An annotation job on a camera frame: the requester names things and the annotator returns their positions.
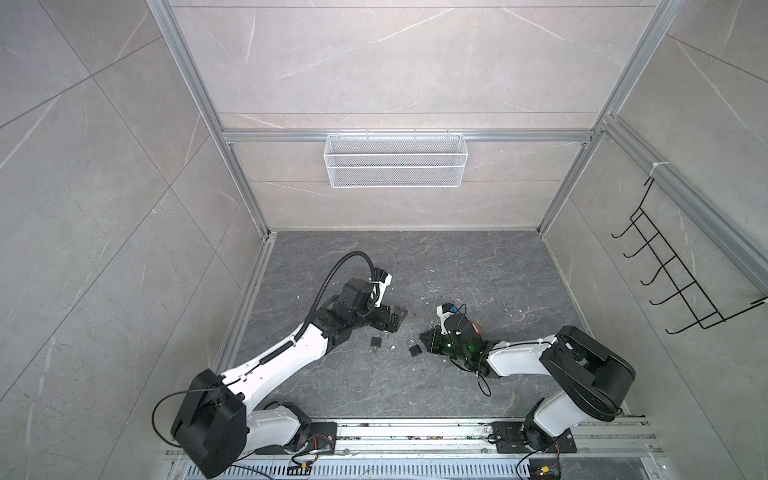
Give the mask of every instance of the white zip tie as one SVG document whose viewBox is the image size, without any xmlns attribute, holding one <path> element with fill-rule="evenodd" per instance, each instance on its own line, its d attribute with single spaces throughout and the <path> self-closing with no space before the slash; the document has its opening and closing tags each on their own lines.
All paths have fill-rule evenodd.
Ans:
<svg viewBox="0 0 768 480">
<path fill-rule="evenodd" d="M 653 166 L 650 168 L 650 172 L 648 172 L 648 177 L 653 176 L 654 170 L 656 170 L 656 167 L 659 165 L 668 165 L 669 162 L 653 162 Z"/>
</svg>

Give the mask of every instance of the mesh basket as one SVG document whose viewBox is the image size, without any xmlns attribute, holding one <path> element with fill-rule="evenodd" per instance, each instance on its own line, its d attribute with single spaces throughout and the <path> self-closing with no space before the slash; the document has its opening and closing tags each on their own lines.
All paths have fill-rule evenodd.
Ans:
<svg viewBox="0 0 768 480">
<path fill-rule="evenodd" d="M 323 153 L 331 187 L 458 187 L 467 162 L 460 134 L 331 134 Z"/>
</svg>

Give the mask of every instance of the robotic arm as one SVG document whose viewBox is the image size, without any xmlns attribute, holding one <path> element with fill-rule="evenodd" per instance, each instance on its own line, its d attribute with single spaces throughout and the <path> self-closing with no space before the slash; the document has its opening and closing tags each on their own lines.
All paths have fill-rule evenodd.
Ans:
<svg viewBox="0 0 768 480">
<path fill-rule="evenodd" d="M 440 325 L 422 333 L 421 341 L 430 352 L 463 363 L 457 366 L 474 373 L 478 384 L 480 378 L 527 373 L 550 375 L 562 388 L 539 400 L 521 427 L 519 435 L 531 451 L 553 445 L 579 422 L 613 421 L 634 381 L 626 360 L 575 326 L 525 342 L 486 342 L 477 325 L 452 303 L 437 307 L 437 315 Z"/>
<path fill-rule="evenodd" d="M 369 264 L 371 280 L 347 282 L 339 295 L 318 303 L 333 274 L 352 257 Z M 280 383 L 347 341 L 354 329 L 370 325 L 397 332 L 408 311 L 383 306 L 392 276 L 374 267 L 363 252 L 351 252 L 333 267 L 310 314 L 288 337 L 243 365 L 216 375 L 198 374 L 179 408 L 170 433 L 207 478 L 226 470 L 243 452 L 282 445 L 298 452 L 310 433 L 310 418 L 294 404 L 256 410 Z"/>
</svg>

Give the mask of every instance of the black wire rack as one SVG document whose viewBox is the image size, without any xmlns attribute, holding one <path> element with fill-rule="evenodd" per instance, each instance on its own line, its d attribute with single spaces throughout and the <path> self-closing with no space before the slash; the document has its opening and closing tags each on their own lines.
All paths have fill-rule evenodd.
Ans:
<svg viewBox="0 0 768 480">
<path fill-rule="evenodd" d="M 696 319 L 690 325 L 685 326 L 685 327 L 683 327 L 683 328 L 681 328 L 679 330 L 670 331 L 669 329 L 665 329 L 667 331 L 667 333 L 669 333 L 671 335 L 674 335 L 675 333 L 684 332 L 685 330 L 688 330 L 690 327 L 692 327 L 694 325 L 698 325 L 702 329 L 709 329 L 709 328 L 712 328 L 715 325 L 719 325 L 719 324 L 721 324 L 723 322 L 726 322 L 727 320 L 730 320 L 730 319 L 734 318 L 735 316 L 739 316 L 742 313 L 749 312 L 751 309 L 754 309 L 754 308 L 757 308 L 758 306 L 764 305 L 765 301 L 768 300 L 768 296 L 765 296 L 765 297 L 763 297 L 763 298 L 761 298 L 759 300 L 755 300 L 754 302 L 750 303 L 750 306 L 748 306 L 744 310 L 741 310 L 739 312 L 734 313 L 733 315 L 723 316 L 723 314 L 720 312 L 720 310 L 714 304 L 714 302 L 712 301 L 710 296 L 707 294 L 707 292 L 704 290 L 704 288 L 699 284 L 698 280 L 696 280 L 696 277 L 694 277 L 694 275 L 690 272 L 690 270 L 688 270 L 688 267 L 685 264 L 685 262 L 683 261 L 683 259 L 680 258 L 680 256 L 677 254 L 675 249 L 672 248 L 670 243 L 667 241 L 667 238 L 664 237 L 664 235 L 656 227 L 656 224 L 654 223 L 654 221 L 651 220 L 650 217 L 648 216 L 648 214 L 646 214 L 645 210 L 643 210 L 643 202 L 645 201 L 645 198 L 648 196 L 648 192 L 650 191 L 650 188 L 653 186 L 653 184 L 654 184 L 654 179 L 652 177 L 649 177 L 648 180 L 646 180 L 645 183 L 643 184 L 644 186 L 647 185 L 648 188 L 645 190 L 645 195 L 643 195 L 643 200 L 640 200 L 640 205 L 637 207 L 637 209 L 629 217 L 630 220 L 631 220 L 631 223 L 629 224 L 629 227 L 627 227 L 626 230 L 621 232 L 620 235 L 613 235 L 613 234 L 611 234 L 611 236 L 613 238 L 621 238 L 621 237 L 624 236 L 624 234 L 626 232 L 628 232 L 632 227 L 634 227 L 634 229 L 643 238 L 643 241 L 645 243 L 643 243 L 643 246 L 640 247 L 639 249 L 637 249 L 637 251 L 635 253 L 632 253 L 631 255 L 627 255 L 626 253 L 624 253 L 624 256 L 626 258 L 632 258 L 632 257 L 637 255 L 638 253 L 640 253 L 643 249 L 645 249 L 647 247 L 653 253 L 654 257 L 656 258 L 656 260 L 658 261 L 658 263 L 660 265 L 659 269 L 656 270 L 656 273 L 654 274 L 654 277 L 652 279 L 650 279 L 650 282 L 645 283 L 643 280 L 641 280 L 641 283 L 643 285 L 645 285 L 645 286 L 651 285 L 657 279 L 659 274 L 663 271 L 664 273 L 667 274 L 667 277 L 669 277 L 670 281 L 672 282 L 672 285 L 676 289 L 675 293 L 673 293 L 672 295 L 669 295 L 664 300 L 661 300 L 658 303 L 655 303 L 655 302 L 651 301 L 650 304 L 651 305 L 661 305 L 662 303 L 666 303 L 666 302 L 672 300 L 674 297 L 679 295 L 680 298 L 682 298 L 683 301 L 685 302 L 685 305 L 688 307 L 688 310 L 690 311 L 690 314 L 694 316 L 694 319 Z M 651 231 L 651 233 L 653 233 L 653 235 L 650 235 L 650 238 L 648 238 L 646 236 L 646 234 L 643 233 L 642 230 L 640 230 L 640 228 L 637 226 L 637 221 L 639 219 L 643 218 L 643 217 L 653 227 L 653 230 Z M 667 248 L 669 248 L 670 252 L 672 253 L 672 257 L 670 257 L 670 258 L 668 258 L 666 260 L 662 260 L 661 259 L 661 257 L 659 256 L 659 253 L 654 249 L 653 245 L 650 244 L 650 242 L 653 239 L 657 238 L 657 237 L 664 241 L 664 243 L 667 245 Z M 667 269 L 668 266 L 672 265 L 673 260 L 676 260 L 685 269 L 685 272 L 690 277 L 690 282 L 687 283 L 684 286 L 678 285 L 677 282 L 675 282 L 675 280 L 672 277 L 672 275 L 669 272 L 669 270 Z M 683 292 L 685 290 L 691 288 L 692 286 L 697 287 L 701 291 L 701 293 L 707 299 L 707 302 L 709 302 L 709 304 L 714 309 L 714 311 L 712 313 L 710 313 L 709 315 L 706 315 L 706 316 L 704 316 L 702 318 L 699 318 L 699 316 L 696 314 L 696 311 L 694 311 L 694 308 L 690 305 L 690 303 L 688 303 L 688 299 L 685 297 L 685 295 L 683 295 Z M 712 316 L 716 316 L 716 315 L 718 317 L 720 317 L 720 319 L 717 319 L 717 321 L 714 321 L 714 322 L 710 323 L 709 325 L 704 325 L 702 323 L 704 320 L 706 320 L 706 319 L 708 319 L 708 318 L 710 318 Z"/>
</svg>

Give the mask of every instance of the black mounting plate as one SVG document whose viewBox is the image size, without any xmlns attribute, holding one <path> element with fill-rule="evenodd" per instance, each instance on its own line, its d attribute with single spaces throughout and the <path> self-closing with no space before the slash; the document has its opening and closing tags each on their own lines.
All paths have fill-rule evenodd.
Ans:
<svg viewBox="0 0 768 480">
<path fill-rule="evenodd" d="M 525 446 L 525 440 L 520 435 L 520 427 L 522 425 L 523 422 L 493 422 L 491 424 L 493 432 L 502 437 L 501 440 L 495 443 L 496 452 L 531 453 Z M 576 453 L 576 444 L 574 443 L 571 429 L 563 432 L 563 435 L 558 440 L 558 444 L 560 445 L 560 453 Z M 557 453 L 557 449 L 553 445 L 546 450 L 546 453 Z"/>
<path fill-rule="evenodd" d="M 312 425 L 310 426 L 310 437 L 312 435 L 325 435 L 329 439 L 332 439 L 333 444 L 336 445 L 336 430 L 338 428 L 339 426 L 335 422 L 312 422 Z M 321 452 L 320 455 L 333 455 L 334 452 L 335 452 L 335 449 L 330 449 L 328 452 Z M 267 447 L 262 447 L 261 449 L 258 449 L 253 453 L 253 455 L 285 455 L 285 454 L 286 454 L 286 451 L 283 450 L 283 447 L 281 445 L 269 445 Z"/>
</svg>

